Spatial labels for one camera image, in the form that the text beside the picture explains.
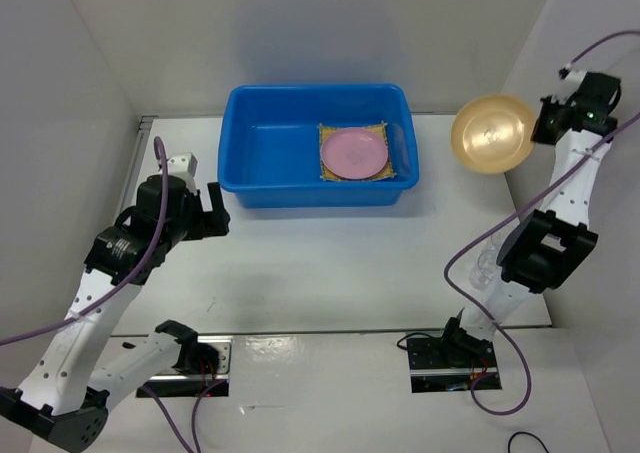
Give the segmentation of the yellow plastic plate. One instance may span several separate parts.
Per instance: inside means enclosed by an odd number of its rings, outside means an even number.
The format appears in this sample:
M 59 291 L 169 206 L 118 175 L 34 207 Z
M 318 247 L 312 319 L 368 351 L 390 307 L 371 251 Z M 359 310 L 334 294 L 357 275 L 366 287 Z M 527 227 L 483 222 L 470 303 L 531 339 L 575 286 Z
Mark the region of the yellow plastic plate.
M 479 97 L 463 106 L 451 127 L 451 149 L 469 170 L 505 173 L 533 151 L 536 113 L 522 100 L 505 94 Z

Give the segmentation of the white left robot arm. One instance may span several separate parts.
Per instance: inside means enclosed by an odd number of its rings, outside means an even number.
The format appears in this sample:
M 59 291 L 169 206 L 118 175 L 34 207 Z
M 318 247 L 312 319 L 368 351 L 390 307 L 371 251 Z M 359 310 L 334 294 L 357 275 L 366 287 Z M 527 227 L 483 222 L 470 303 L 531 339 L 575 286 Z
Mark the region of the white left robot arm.
M 154 375 L 172 369 L 215 376 L 219 350 L 174 320 L 112 363 L 97 365 L 121 316 L 168 253 L 181 241 L 228 234 L 221 188 L 210 183 L 207 190 L 209 211 L 199 190 L 178 176 L 152 175 L 138 187 L 134 204 L 96 236 L 80 287 L 34 370 L 18 387 L 2 388 L 2 417 L 65 452 L 83 452 L 115 407 Z

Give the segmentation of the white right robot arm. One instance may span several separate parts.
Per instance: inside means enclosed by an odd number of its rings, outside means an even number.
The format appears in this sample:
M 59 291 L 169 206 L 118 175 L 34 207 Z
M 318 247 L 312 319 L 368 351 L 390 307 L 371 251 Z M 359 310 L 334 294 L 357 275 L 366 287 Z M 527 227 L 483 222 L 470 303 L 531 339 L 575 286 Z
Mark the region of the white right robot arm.
M 530 141 L 555 151 L 549 189 L 502 242 L 482 297 L 447 322 L 438 354 L 450 366 L 480 357 L 523 303 L 555 290 L 594 250 L 589 204 L 601 161 L 618 127 L 621 80 L 565 67 L 556 93 L 541 100 Z

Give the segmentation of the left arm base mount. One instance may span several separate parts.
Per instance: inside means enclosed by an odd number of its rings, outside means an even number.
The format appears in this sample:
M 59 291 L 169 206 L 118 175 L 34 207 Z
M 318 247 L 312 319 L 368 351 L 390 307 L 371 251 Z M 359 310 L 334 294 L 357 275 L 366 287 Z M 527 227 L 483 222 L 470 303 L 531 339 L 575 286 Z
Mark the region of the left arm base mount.
M 196 398 L 205 389 L 206 397 L 229 395 L 229 374 L 233 340 L 231 336 L 206 336 L 199 338 L 201 344 L 217 352 L 217 359 L 198 359 L 189 373 L 180 373 L 173 368 L 165 369 L 151 377 L 144 386 L 159 398 Z

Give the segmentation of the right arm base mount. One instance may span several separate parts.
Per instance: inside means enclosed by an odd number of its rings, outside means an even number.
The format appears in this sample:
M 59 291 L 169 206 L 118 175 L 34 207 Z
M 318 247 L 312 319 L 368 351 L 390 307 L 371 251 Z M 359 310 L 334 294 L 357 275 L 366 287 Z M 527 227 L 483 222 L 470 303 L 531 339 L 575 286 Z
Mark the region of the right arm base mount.
M 406 353 L 414 394 L 468 391 L 476 379 L 477 390 L 502 388 L 492 344 L 484 345 L 480 353 L 470 353 L 443 346 L 432 333 L 417 331 L 402 336 L 396 347 Z

